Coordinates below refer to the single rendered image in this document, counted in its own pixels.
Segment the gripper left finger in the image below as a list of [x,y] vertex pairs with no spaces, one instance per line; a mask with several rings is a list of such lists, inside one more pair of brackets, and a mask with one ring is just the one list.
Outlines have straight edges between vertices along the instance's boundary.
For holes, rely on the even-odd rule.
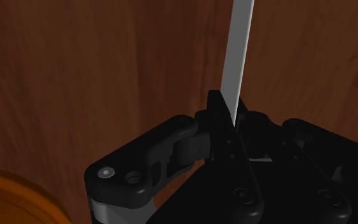
[[264,203],[218,90],[195,116],[176,115],[90,165],[96,224],[258,224]]

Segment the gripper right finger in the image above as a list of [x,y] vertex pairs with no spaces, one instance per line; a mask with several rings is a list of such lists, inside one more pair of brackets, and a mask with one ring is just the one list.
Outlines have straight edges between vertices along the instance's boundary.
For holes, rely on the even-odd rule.
[[277,125],[240,101],[236,130],[264,209],[258,224],[358,224],[358,143],[298,118]]

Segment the grey thin blade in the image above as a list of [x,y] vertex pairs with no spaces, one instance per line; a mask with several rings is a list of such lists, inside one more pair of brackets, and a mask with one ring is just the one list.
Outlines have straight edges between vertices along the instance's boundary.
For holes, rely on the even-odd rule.
[[220,91],[236,124],[254,0],[233,0]]

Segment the orange round object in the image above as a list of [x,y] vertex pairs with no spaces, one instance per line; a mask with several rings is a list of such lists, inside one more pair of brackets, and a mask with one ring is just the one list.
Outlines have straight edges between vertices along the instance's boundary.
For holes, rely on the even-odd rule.
[[73,224],[61,203],[39,185],[0,170],[0,224]]

